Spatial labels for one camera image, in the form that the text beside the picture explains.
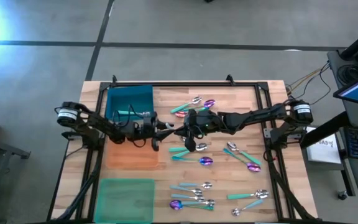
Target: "desk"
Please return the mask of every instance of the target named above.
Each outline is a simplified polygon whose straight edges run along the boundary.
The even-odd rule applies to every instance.
[[[282,103],[287,99],[287,94],[283,81],[267,81],[270,91],[270,98],[273,104]],[[100,82],[84,82],[80,103],[89,109],[96,109]],[[104,94],[101,114],[104,114],[106,106],[106,96]],[[212,108],[213,111],[236,111],[245,113],[249,110],[257,110],[255,89],[246,86],[193,86],[193,87],[154,87],[154,108],[161,121],[169,121],[180,126],[182,119],[170,114],[170,110],[194,96],[202,96],[203,99],[215,99],[217,103]],[[255,199],[226,200],[227,194],[238,194],[240,192],[255,192],[256,189],[267,189],[270,193],[272,185],[269,179],[267,163],[263,160],[264,139],[260,124],[245,127],[236,135],[215,133],[209,134],[202,139],[208,143],[209,148],[203,152],[203,156],[214,159],[214,164],[209,167],[201,167],[197,163],[173,162],[170,160],[169,147],[182,146],[183,143],[177,136],[171,135],[160,143],[158,152],[159,165],[153,170],[112,170],[107,169],[102,163],[100,178],[153,178],[156,182],[154,222],[270,222],[277,221],[274,199],[269,197],[265,202],[255,208],[244,212],[239,217],[231,215],[231,210],[236,207],[243,207]],[[250,173],[243,164],[222,152],[227,141],[234,141],[241,149],[246,150],[252,156],[263,161],[262,172]],[[70,141],[67,153],[81,147],[81,141]],[[71,155],[63,165],[62,174],[58,182],[58,189],[54,204],[52,218],[57,218],[69,206],[81,185],[84,171],[84,163],[87,151],[82,150]],[[283,150],[285,167],[291,190],[313,216],[317,217],[313,196],[310,189],[308,176],[303,162],[301,149],[298,144],[290,144]],[[213,188],[204,191],[204,196],[215,199],[215,211],[186,210],[177,212],[169,208],[171,201],[170,194],[179,193],[169,189],[169,185],[177,185],[179,182],[198,182],[211,181]],[[285,197],[280,192],[283,204],[284,215]],[[85,198],[85,217],[89,207],[89,192]]]

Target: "wooden table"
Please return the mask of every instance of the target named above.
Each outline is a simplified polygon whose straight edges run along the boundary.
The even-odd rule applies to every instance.
[[[263,81],[268,83],[270,97],[273,104],[282,103],[287,99],[284,82]],[[89,109],[95,110],[100,82],[84,82],[80,103]],[[106,106],[106,95],[104,94],[102,104],[102,115]],[[214,99],[216,104],[212,110],[246,113],[250,110],[257,110],[255,90],[251,87],[230,86],[230,87],[154,87],[154,108],[161,121],[175,123],[181,126],[183,120],[170,114],[170,110],[178,105],[186,103],[195,96],[202,96],[203,99]],[[233,141],[237,146],[247,151],[258,160],[262,161],[262,171],[251,173],[244,164],[235,160],[222,149],[226,142]],[[154,222],[274,222],[277,221],[273,197],[268,197],[258,207],[243,212],[241,216],[231,215],[233,208],[242,208],[253,202],[254,198],[242,200],[226,200],[227,194],[248,194],[257,189],[267,189],[272,193],[269,169],[263,160],[264,142],[260,124],[246,126],[242,131],[231,136],[223,133],[209,134],[198,142],[208,143],[209,148],[203,152],[193,153],[188,157],[199,158],[209,156],[214,159],[210,167],[203,167],[197,162],[171,161],[168,148],[183,146],[178,136],[171,135],[160,143],[158,152],[158,167],[152,170],[114,170],[108,169],[103,162],[101,179],[104,178],[151,178],[155,179],[155,209]],[[67,153],[81,147],[81,141],[69,143]],[[313,196],[310,189],[308,175],[303,162],[301,149],[298,144],[290,144],[283,150],[285,166],[288,175],[290,188],[313,216],[317,217]],[[78,193],[81,185],[81,178],[84,170],[86,149],[71,155],[64,163],[57,197],[53,208],[52,218],[61,215],[67,206]],[[179,182],[213,183],[211,190],[205,190],[206,198],[215,199],[216,205],[213,212],[196,208],[185,208],[181,211],[174,211],[169,207],[172,200],[171,194],[182,194],[183,192],[171,190],[170,185],[177,185]],[[85,200],[84,216],[88,210],[89,192]],[[283,210],[286,211],[285,197],[280,191],[280,198]]]

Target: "gray concrete floor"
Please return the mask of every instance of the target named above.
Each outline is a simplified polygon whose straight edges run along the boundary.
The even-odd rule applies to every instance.
[[[96,41],[107,3],[0,1],[0,40]],[[116,0],[104,41],[345,47],[356,38],[358,1],[352,0]],[[46,219],[67,144],[53,108],[78,101],[92,52],[0,46],[0,141],[32,151],[28,161],[11,161],[0,189],[0,219]],[[326,61],[325,52],[102,48],[93,80],[113,74],[120,80],[222,80],[231,74],[291,83]],[[336,90],[329,70],[323,77]],[[314,101],[326,90],[316,79],[304,99]],[[313,106],[314,124],[343,109],[328,95]],[[344,189],[339,171],[308,174],[320,218],[358,223],[358,197],[335,198]]]

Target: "white paper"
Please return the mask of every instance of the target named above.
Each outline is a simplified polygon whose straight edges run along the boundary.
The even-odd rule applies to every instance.
[[[307,127],[308,132],[316,128]],[[335,134],[332,134],[316,144],[306,148],[308,151],[308,159],[313,162],[330,162],[335,164],[341,163],[339,157],[338,146],[336,145]]]

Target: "teal bin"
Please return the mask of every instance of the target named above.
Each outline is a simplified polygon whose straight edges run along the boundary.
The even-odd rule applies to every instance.
[[[153,179],[102,179],[94,214],[96,223],[152,223]]]
[[[137,113],[154,111],[153,86],[140,85],[110,88],[107,96],[106,118],[112,121],[114,111],[128,111],[129,105],[132,105]],[[120,114],[118,117],[115,114],[114,121],[127,121],[128,117],[130,121],[141,119],[136,115]]]

